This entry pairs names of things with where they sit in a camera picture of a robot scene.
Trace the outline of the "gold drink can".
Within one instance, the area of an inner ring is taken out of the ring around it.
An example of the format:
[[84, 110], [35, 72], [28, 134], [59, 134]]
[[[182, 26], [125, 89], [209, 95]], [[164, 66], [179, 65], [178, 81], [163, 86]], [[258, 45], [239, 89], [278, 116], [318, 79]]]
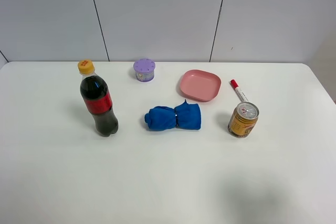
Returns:
[[257, 123], [259, 109], [250, 102], [241, 102], [235, 107], [228, 123], [228, 131], [235, 137], [247, 137]]

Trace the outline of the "purple round lidded container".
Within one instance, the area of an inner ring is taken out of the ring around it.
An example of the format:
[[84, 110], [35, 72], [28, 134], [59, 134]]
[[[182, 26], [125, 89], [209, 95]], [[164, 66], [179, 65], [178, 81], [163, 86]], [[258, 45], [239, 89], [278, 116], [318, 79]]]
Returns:
[[138, 81], [149, 82], [154, 79], [155, 62], [148, 58], [142, 58], [134, 62], [133, 69]]

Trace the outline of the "rolled blue cloth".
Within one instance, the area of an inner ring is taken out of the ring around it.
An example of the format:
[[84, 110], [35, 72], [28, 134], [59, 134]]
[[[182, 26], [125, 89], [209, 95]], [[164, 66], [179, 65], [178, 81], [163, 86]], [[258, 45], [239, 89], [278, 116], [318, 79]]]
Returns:
[[200, 106], [197, 103], [187, 103], [185, 100], [181, 105], [174, 108], [156, 106], [150, 109], [145, 114], [144, 121], [152, 131], [164, 131], [173, 128], [200, 130], [202, 118]]

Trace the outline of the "pink square plate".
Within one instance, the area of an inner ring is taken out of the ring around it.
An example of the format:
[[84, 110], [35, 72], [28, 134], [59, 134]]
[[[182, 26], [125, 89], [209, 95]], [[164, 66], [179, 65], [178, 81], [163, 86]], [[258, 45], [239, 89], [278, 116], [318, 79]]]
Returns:
[[181, 78], [180, 91], [188, 98], [209, 102], [217, 97], [222, 81], [219, 76], [203, 71], [189, 70]]

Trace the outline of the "red capped white marker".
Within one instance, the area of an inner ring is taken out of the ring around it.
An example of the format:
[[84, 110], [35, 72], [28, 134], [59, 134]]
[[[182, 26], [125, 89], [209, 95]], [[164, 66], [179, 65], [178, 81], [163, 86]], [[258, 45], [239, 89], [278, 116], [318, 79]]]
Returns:
[[245, 94], [242, 92], [241, 88], [239, 87], [238, 83], [232, 79], [230, 81], [230, 85], [233, 87], [233, 89], [235, 90], [237, 96], [239, 97], [239, 99], [241, 100], [241, 102], [248, 102], [249, 100], [247, 99], [247, 97], [245, 96]]

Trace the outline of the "cola bottle with yellow cap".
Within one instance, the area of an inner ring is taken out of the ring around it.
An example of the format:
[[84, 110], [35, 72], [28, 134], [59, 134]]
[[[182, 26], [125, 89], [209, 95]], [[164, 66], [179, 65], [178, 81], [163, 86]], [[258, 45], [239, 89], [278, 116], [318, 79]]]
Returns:
[[82, 75], [80, 93], [95, 121], [96, 130], [105, 137], [115, 134], [119, 123], [113, 111], [108, 85], [96, 74], [91, 60], [78, 62], [78, 69]]

